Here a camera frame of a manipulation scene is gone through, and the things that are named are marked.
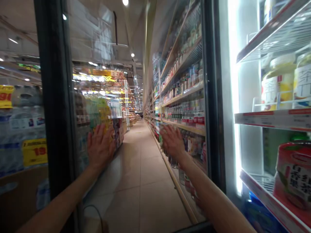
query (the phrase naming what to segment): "bottle cap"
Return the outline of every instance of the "bottle cap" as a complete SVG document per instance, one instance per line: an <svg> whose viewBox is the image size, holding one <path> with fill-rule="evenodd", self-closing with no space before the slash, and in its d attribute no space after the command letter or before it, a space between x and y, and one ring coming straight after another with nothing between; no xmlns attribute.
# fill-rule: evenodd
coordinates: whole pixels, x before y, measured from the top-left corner
<svg viewBox="0 0 311 233"><path fill-rule="evenodd" d="M270 67L276 67L281 64L294 63L296 56L294 53L285 54L273 59L270 63Z"/></svg>

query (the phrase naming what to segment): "forearm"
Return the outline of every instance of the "forearm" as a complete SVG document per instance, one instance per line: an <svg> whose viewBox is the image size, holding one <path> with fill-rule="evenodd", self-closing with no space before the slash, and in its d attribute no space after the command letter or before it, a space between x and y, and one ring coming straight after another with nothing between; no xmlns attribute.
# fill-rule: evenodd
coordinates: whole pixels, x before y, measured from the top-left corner
<svg viewBox="0 0 311 233"><path fill-rule="evenodd" d="M98 176L98 172L87 167L84 172L51 203L28 221L18 233L24 232L60 232L77 203L82 200Z"/></svg>
<svg viewBox="0 0 311 233"><path fill-rule="evenodd" d="M180 163L197 191L206 217L217 232L231 232L233 229L236 232L256 232L242 213L189 156L183 156Z"/></svg>

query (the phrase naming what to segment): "juice carton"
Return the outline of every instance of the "juice carton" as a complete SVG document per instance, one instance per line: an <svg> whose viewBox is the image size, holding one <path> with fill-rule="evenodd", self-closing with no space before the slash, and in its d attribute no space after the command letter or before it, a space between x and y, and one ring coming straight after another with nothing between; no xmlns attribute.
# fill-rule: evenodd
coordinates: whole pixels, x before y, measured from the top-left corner
<svg viewBox="0 0 311 233"><path fill-rule="evenodd" d="M311 142L279 146L273 195L311 227Z"/></svg>

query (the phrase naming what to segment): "cable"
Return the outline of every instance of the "cable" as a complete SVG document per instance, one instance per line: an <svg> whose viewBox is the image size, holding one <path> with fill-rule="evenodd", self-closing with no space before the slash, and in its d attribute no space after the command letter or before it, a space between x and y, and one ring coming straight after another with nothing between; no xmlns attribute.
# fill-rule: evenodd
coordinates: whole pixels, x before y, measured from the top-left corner
<svg viewBox="0 0 311 233"><path fill-rule="evenodd" d="M86 208L88 207L94 207L98 213L98 216L99 216L99 219L100 219L100 225L101 225L101 232L104 233L104 226L103 226L103 220L101 219L101 216L100 216L100 213L99 213L99 210L96 208L95 205L87 205L83 208L83 210L85 210Z"/></svg>

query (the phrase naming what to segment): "shelf price label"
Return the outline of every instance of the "shelf price label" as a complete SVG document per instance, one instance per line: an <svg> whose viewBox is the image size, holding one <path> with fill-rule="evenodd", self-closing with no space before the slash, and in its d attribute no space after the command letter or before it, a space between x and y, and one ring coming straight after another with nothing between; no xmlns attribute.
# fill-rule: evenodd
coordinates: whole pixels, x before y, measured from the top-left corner
<svg viewBox="0 0 311 233"><path fill-rule="evenodd" d="M0 85L0 108L12 108L13 86Z"/></svg>
<svg viewBox="0 0 311 233"><path fill-rule="evenodd" d="M45 138L23 141L22 151L24 167L48 162L48 151Z"/></svg>

